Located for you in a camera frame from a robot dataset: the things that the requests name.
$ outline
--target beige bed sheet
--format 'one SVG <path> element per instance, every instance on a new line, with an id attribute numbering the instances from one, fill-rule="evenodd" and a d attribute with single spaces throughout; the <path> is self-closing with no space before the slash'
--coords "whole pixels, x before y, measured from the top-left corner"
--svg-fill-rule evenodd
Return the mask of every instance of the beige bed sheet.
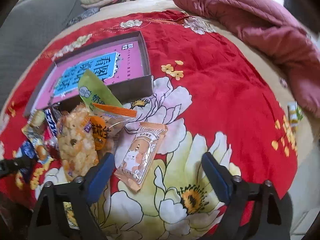
<path id="1" fill-rule="evenodd" d="M 111 6 L 106 6 L 102 8 L 100 12 L 98 12 L 97 14 L 85 20 L 82 20 L 81 22 L 61 32 L 48 44 L 48 46 L 56 39 L 62 38 L 65 35 L 81 28 L 82 26 L 85 26 L 97 21 L 121 17 L 131 13 L 138 13 L 138 12 L 145 13 L 145 12 L 152 12 L 152 11 L 164 11 L 169 9 L 181 11 L 181 9 L 178 8 L 173 3 L 172 0 L 137 0 L 137 1 L 130 1 L 125 3 L 114 4 Z M 280 77 L 283 77 L 283 74 L 279 71 L 279 69 L 275 65 L 273 65 L 272 62 L 266 58 L 266 56 L 264 56 L 259 51 L 245 45 L 241 40 L 239 40 L 232 33 L 227 31 L 218 22 L 209 21 L 209 20 L 206 20 L 206 21 L 211 25 L 213 25 L 213 27 L 218 33 L 225 36 L 231 42 L 233 42 L 236 46 L 238 46 L 238 48 L 241 50 L 244 56 L 251 62 L 251 64 L 255 66 L 255 68 L 263 77 L 263 79 L 268 83 L 273 93 L 275 94 L 277 100 L 280 102 L 281 106 L 283 107 L 284 112 L 287 114 L 288 113 L 287 103 L 294 101 L 294 99 L 292 97 L 290 90 L 285 89 L 281 86 L 279 79 Z M 11 93 L 14 92 L 16 87 L 24 79 L 25 75 L 28 73 L 30 67 L 33 65 L 35 60 L 30 64 L 27 70 L 20 77 L 20 79 L 16 83 Z M 6 109 L 7 103 L 8 103 L 8 100 L 3 108 L 3 111 L 4 109 Z M 320 133 L 320 119 L 315 119 L 309 113 L 306 113 L 306 117 L 303 118 L 303 120 L 299 124 L 299 129 L 296 134 L 296 141 L 298 144 L 298 165 L 300 165 L 303 162 L 303 160 L 307 157 L 307 155 L 311 152 L 311 150 L 314 147 L 316 147 L 317 140 L 320 137 L 319 133 Z"/>

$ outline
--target open box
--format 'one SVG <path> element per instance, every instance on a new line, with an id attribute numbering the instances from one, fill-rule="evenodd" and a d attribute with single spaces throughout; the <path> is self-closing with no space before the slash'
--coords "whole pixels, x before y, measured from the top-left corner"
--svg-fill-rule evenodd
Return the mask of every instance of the open box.
<path id="1" fill-rule="evenodd" d="M 58 102 L 61 110 L 71 111 L 82 101 L 77 81 L 88 68 L 121 103 L 153 93 L 143 36 L 140 31 L 125 33 L 83 46 L 55 60 L 31 95 L 24 116 Z"/>

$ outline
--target metal bolt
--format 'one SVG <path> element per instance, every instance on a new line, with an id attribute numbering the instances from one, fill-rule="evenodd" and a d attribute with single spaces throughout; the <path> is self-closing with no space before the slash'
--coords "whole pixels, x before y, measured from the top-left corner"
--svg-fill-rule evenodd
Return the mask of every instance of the metal bolt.
<path id="1" fill-rule="evenodd" d="M 233 176 L 232 179 L 234 182 L 241 182 L 242 181 L 242 178 L 238 175 Z"/>
<path id="2" fill-rule="evenodd" d="M 47 181 L 44 186 L 45 187 L 51 187 L 53 185 L 52 181 Z"/>
<path id="3" fill-rule="evenodd" d="M 78 176 L 73 180 L 75 183 L 81 183 L 83 182 L 83 177 L 82 176 Z"/>
<path id="4" fill-rule="evenodd" d="M 273 184 L 272 184 L 272 182 L 270 180 L 266 180 L 264 182 L 264 184 L 266 184 L 268 187 L 272 187 L 273 186 Z"/>

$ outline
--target blue gripper pad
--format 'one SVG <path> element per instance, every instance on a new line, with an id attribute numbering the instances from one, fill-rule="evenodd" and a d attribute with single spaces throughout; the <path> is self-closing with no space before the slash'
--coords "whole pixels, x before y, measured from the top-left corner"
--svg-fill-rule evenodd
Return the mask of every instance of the blue gripper pad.
<path id="1" fill-rule="evenodd" d="M 210 152 L 202 155 L 201 164 L 219 201 L 228 205 L 233 192 L 231 174 L 226 167 L 218 164 Z"/>
<path id="2" fill-rule="evenodd" d="M 84 197 L 89 206 L 98 202 L 115 168 L 115 158 L 106 153 L 97 166 L 90 168 L 84 177 Z"/>

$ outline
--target cat illustration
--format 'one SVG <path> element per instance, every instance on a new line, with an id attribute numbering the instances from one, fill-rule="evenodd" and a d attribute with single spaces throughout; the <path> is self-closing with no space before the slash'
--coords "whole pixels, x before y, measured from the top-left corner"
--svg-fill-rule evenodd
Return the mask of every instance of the cat illustration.
<path id="1" fill-rule="evenodd" d="M 142 162 L 142 154 L 139 153 L 140 144 L 137 145 L 134 151 L 129 150 L 124 157 L 124 169 L 135 172 Z"/>

